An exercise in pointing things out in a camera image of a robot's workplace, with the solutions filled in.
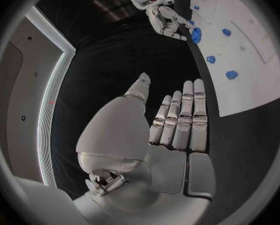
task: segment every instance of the metallic finger segment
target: metallic finger segment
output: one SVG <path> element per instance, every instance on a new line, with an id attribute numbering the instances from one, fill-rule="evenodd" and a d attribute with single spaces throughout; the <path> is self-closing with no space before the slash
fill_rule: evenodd
<path id="1" fill-rule="evenodd" d="M 166 146 L 170 146 L 172 144 L 172 140 L 177 125 L 177 118 L 180 113 L 181 98 L 182 98 L 181 92 L 175 91 L 172 97 L 167 118 L 165 120 L 164 130 L 161 136 L 160 144 Z"/>
<path id="2" fill-rule="evenodd" d="M 194 112 L 190 138 L 190 149 L 192 151 L 205 152 L 207 138 L 205 103 L 204 83 L 201 79 L 197 79 L 194 82 Z"/>
<path id="3" fill-rule="evenodd" d="M 151 144 L 159 144 L 163 133 L 165 120 L 171 104 L 171 96 L 167 95 L 163 99 L 162 105 L 157 112 L 157 115 L 150 128 L 149 142 Z"/>
<path id="4" fill-rule="evenodd" d="M 172 146 L 178 150 L 187 150 L 192 125 L 193 82 L 186 81 L 183 86 L 181 112 L 177 120 Z"/>

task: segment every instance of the blue cylindrical object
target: blue cylindrical object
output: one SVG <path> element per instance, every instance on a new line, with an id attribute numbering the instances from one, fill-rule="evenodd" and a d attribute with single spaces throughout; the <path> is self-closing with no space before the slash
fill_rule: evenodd
<path id="1" fill-rule="evenodd" d="M 225 75 L 229 80 L 232 80 L 238 76 L 238 73 L 233 70 L 233 71 L 228 71 Z"/>
<path id="2" fill-rule="evenodd" d="M 193 31 L 192 31 L 193 42 L 196 43 L 196 44 L 199 43 L 201 41 L 201 36 L 202 36 L 201 29 L 198 28 L 198 27 L 194 28 Z"/>
<path id="3" fill-rule="evenodd" d="M 222 29 L 222 32 L 223 32 L 223 34 L 224 35 L 227 35 L 227 36 L 230 36 L 231 35 L 231 31 L 230 30 L 228 30 L 228 29 Z"/>
<path id="4" fill-rule="evenodd" d="M 209 62 L 210 64 L 214 64 L 216 62 L 215 56 L 207 56 L 206 61 Z"/>

